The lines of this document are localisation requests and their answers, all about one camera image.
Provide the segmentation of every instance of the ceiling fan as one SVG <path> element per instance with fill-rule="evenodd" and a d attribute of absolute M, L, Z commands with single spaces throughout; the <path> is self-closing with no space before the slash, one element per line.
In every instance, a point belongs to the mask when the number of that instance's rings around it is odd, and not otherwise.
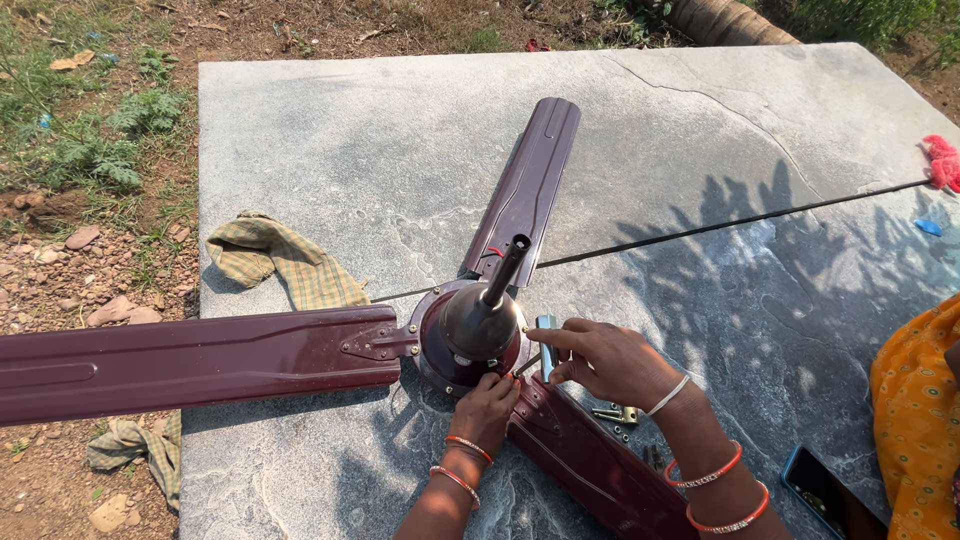
<path fill-rule="evenodd" d="M 3 336 L 0 426 L 388 385 L 401 356 L 452 398 L 487 372 L 526 370 L 536 358 L 507 288 L 530 283 L 579 123 L 563 98 L 537 103 L 470 245 L 469 276 L 427 292 L 407 325 L 372 305 Z M 618 537 L 697 538 L 684 499 L 544 382 L 543 357 L 520 378 L 510 441 Z"/>

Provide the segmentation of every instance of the woman's arm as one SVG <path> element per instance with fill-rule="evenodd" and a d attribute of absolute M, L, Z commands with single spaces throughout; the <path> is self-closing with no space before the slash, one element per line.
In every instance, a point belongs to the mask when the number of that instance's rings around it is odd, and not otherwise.
<path fill-rule="evenodd" d="M 614 325 L 568 319 L 562 330 L 530 330 L 527 337 L 554 345 L 560 349 L 560 358 L 569 358 L 550 374 L 551 383 L 576 380 L 602 400 L 651 410 L 683 380 L 642 335 Z M 692 382 L 652 418 L 670 445 L 683 480 L 705 477 L 734 457 L 733 444 L 717 422 L 707 396 Z M 742 461 L 719 479 L 686 488 L 684 494 L 694 519 L 708 527 L 739 522 L 763 500 L 763 488 Z M 700 534 L 705 539 L 717 538 L 708 532 Z M 723 537 L 791 538 L 772 506 L 750 525 Z"/>
<path fill-rule="evenodd" d="M 507 420 L 520 395 L 520 383 L 513 376 L 484 375 L 476 388 L 460 402 L 450 421 L 448 435 L 477 445 L 496 458 L 507 433 Z M 480 477 L 490 465 L 479 452 L 449 441 L 440 466 L 476 490 Z M 423 489 L 414 507 L 394 534 L 394 540 L 459 540 L 464 537 L 473 497 L 456 480 L 435 474 Z"/>

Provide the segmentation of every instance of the dry leaf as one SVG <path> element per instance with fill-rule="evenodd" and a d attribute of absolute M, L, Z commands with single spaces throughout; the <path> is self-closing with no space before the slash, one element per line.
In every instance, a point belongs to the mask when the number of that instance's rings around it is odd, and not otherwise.
<path fill-rule="evenodd" d="M 382 31 L 382 30 L 370 30 L 369 32 L 366 32 L 366 33 L 364 33 L 364 34 L 361 34 L 359 37 L 357 37 L 356 42 L 359 43 L 359 42 L 363 41 L 364 39 L 366 39 L 366 38 L 368 38 L 368 37 L 374 37 L 374 36 L 376 36 L 377 34 L 379 34 L 379 33 L 381 33 L 381 32 L 383 32 L 383 31 Z"/>
<path fill-rule="evenodd" d="M 85 51 L 81 51 L 73 55 L 73 61 L 76 62 L 77 65 L 84 65 L 91 60 L 93 60 L 93 51 L 90 49 L 86 49 Z"/>
<path fill-rule="evenodd" d="M 50 65 L 48 65 L 47 67 L 49 67 L 50 69 L 53 69 L 54 71 L 65 71 L 68 69 L 76 68 L 77 63 L 74 62 L 73 59 L 64 58 L 64 59 L 54 60 L 50 62 Z"/>

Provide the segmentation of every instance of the orange bangle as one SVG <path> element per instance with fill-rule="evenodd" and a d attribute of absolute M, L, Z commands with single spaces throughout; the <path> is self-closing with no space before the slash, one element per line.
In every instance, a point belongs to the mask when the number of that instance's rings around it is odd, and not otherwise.
<path fill-rule="evenodd" d="M 437 473 L 440 473 L 442 475 L 447 475 L 448 477 L 450 477 L 450 479 L 459 483 L 460 487 L 466 489 L 470 493 L 470 496 L 473 497 L 473 506 L 470 508 L 471 510 L 476 510 L 477 508 L 480 507 L 480 498 L 477 497 L 477 492 L 473 491 L 473 488 L 468 486 L 466 482 L 460 479 L 460 477 L 458 477 L 457 475 L 454 475 L 453 473 L 446 470 L 444 467 L 441 467 L 440 465 L 434 465 L 433 467 L 430 467 L 431 478 Z"/>
<path fill-rule="evenodd" d="M 464 445 L 464 446 L 466 446 L 466 447 L 468 447 L 468 448 L 474 449 L 475 451 L 479 452 L 480 455 L 482 455 L 483 457 L 485 457 L 485 458 L 487 459 L 487 462 L 490 463 L 490 465 L 488 465 L 488 467 L 492 467 L 492 466 L 493 466 L 493 458 L 490 457 L 489 454 L 487 454 L 486 452 L 484 452 L 482 448 L 480 448 L 480 447 L 478 447 L 477 445 L 471 443 L 470 441 L 468 441 L 468 440 L 466 440 L 466 439 L 464 439 L 464 438 L 458 437 L 458 436 L 456 436 L 456 435 L 448 435 L 448 436 L 446 437 L 446 440 L 458 442 L 458 443 L 460 443 L 460 444 L 462 444 L 462 445 Z"/>
<path fill-rule="evenodd" d="M 756 483 L 760 484 L 760 487 L 763 488 L 763 501 L 760 503 L 760 506 L 754 510 L 754 513 L 743 518 L 742 520 L 731 523 L 729 525 L 723 525 L 721 527 L 707 527 L 706 525 L 700 525 L 693 519 L 693 511 L 690 510 L 690 505 L 686 506 L 686 519 L 689 520 L 690 524 L 693 525 L 697 530 L 702 530 L 703 532 L 712 532 L 714 534 L 724 534 L 726 532 L 734 532 L 735 530 L 741 530 L 747 525 L 753 523 L 756 518 L 763 513 L 763 510 L 767 509 L 767 505 L 770 504 L 770 492 L 767 491 L 767 486 L 763 485 L 763 482 L 757 480 Z"/>
<path fill-rule="evenodd" d="M 670 461 L 670 464 L 666 466 L 666 469 L 663 470 L 663 479 L 666 480 L 666 483 L 672 485 L 673 487 L 697 487 L 698 485 L 704 485 L 705 483 L 712 482 L 720 477 L 726 475 L 730 469 L 733 468 L 733 465 L 736 465 L 736 462 L 740 460 L 740 457 L 743 455 L 743 447 L 740 446 L 740 443 L 736 441 L 730 441 L 733 443 L 733 447 L 736 449 L 736 454 L 733 455 L 733 459 L 730 460 L 730 463 L 727 463 L 715 473 L 710 473 L 701 479 L 695 479 L 690 481 L 674 481 L 670 479 L 670 473 L 673 472 L 673 468 L 677 466 L 677 460 L 674 459 Z"/>

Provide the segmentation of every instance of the maroon fan blade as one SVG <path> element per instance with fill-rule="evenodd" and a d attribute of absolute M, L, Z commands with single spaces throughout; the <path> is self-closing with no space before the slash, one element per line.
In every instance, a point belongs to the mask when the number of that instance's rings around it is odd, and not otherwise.
<path fill-rule="evenodd" d="M 523 384 L 507 437 L 619 538 L 699 538 L 684 498 L 540 374 Z"/>
<path fill-rule="evenodd" d="M 395 332 L 374 305 L 5 336 L 0 426 L 391 384 L 405 342 L 365 336 Z"/>
<path fill-rule="evenodd" d="M 576 105 L 559 97 L 537 102 L 516 154 L 473 238 L 465 263 L 467 270 L 489 279 L 496 269 L 496 260 L 481 256 L 488 247 L 503 251 L 515 234 L 522 233 L 530 237 L 532 244 L 511 284 L 525 287 L 530 283 L 578 125 L 580 108 Z"/>

